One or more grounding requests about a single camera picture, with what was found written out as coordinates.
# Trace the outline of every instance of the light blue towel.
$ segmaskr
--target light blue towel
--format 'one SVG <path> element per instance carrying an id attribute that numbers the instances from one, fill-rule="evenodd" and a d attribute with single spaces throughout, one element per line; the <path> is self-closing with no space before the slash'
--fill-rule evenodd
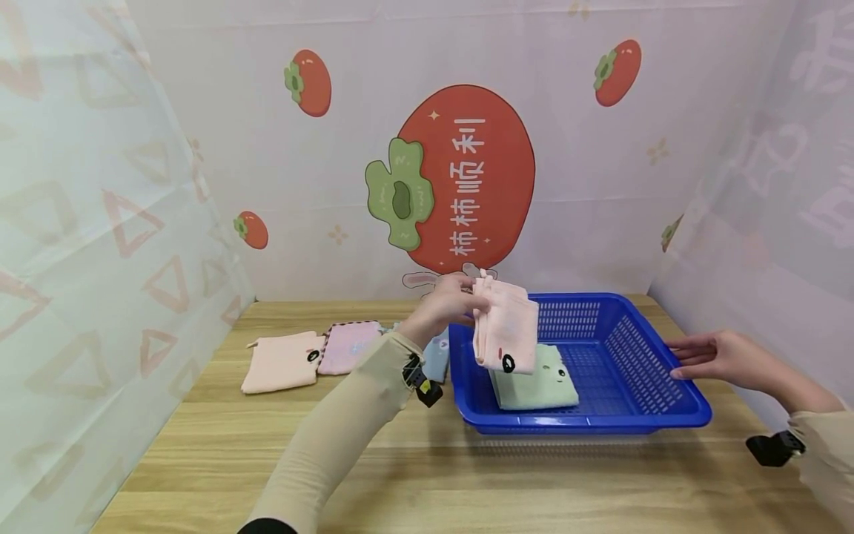
<path id="1" fill-rule="evenodd" d="M 397 329 L 400 323 L 395 323 L 391 328 L 380 326 L 379 331 L 383 334 Z M 424 349 L 424 376 L 439 384 L 445 383 L 447 374 L 447 359 L 450 356 L 448 350 L 447 328 L 444 332 L 434 337 Z"/>

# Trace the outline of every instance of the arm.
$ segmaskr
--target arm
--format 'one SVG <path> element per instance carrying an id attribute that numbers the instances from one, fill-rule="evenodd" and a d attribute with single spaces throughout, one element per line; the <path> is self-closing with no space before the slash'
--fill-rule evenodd
<path id="1" fill-rule="evenodd" d="M 463 292 L 473 280 L 444 276 L 397 332 L 379 338 L 361 363 L 300 423 L 239 534 L 314 534 L 320 512 L 368 443 L 407 404 L 403 367 L 448 322 L 489 303 Z"/>
<path id="2" fill-rule="evenodd" d="M 854 412 L 796 371 L 768 393 L 789 412 L 789 428 L 806 447 L 798 461 L 801 482 L 854 532 Z"/>
<path id="3" fill-rule="evenodd" d="M 241 534 L 275 519 L 299 534 L 317 531 L 320 511 L 368 443 L 406 406 L 401 370 L 421 348 L 398 332 L 372 345 L 359 366 L 300 423 Z"/>
<path id="4" fill-rule="evenodd" d="M 776 399 L 804 443 L 801 481 L 854 533 L 854 413 L 836 395 L 738 332 L 668 342 L 682 363 L 677 379 L 716 378 Z"/>

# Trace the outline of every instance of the hand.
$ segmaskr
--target hand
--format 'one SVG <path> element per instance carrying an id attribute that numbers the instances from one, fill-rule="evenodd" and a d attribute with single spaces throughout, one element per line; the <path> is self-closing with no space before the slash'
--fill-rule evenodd
<path id="1" fill-rule="evenodd" d="M 433 337 L 444 332 L 448 323 L 474 325 L 474 319 L 466 314 L 476 309 L 487 311 L 489 301 L 464 292 L 473 285 L 474 280 L 462 274 L 442 276 L 436 282 L 436 289 L 421 301 L 397 331 L 423 349 Z"/>
<path id="2" fill-rule="evenodd" d="M 716 378 L 774 397 L 790 413 L 835 412 L 842 402 L 811 378 L 730 330 L 666 342 L 682 367 L 670 372 L 677 380 Z"/>

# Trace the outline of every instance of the green towel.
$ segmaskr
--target green towel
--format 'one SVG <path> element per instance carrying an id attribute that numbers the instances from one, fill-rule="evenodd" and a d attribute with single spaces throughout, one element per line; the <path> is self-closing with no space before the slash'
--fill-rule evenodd
<path id="1" fill-rule="evenodd" d="M 578 392 L 557 347 L 536 346 L 534 374 L 489 371 L 502 410 L 536 410 L 578 405 Z"/>

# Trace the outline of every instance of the wrist strap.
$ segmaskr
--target wrist strap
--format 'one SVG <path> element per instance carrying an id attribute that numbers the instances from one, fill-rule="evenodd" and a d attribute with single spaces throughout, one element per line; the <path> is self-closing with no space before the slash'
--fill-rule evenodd
<path id="1" fill-rule="evenodd" d="M 442 388 L 436 382 L 424 375 L 424 364 L 416 354 L 409 355 L 409 361 L 403 366 L 403 383 L 410 390 L 415 390 L 415 395 L 427 407 L 430 408 L 442 398 Z"/>
<path id="2" fill-rule="evenodd" d="M 804 442 L 790 431 L 777 432 L 771 437 L 750 437 L 745 445 L 763 467 L 783 467 L 793 456 L 800 456 L 806 452 Z"/>

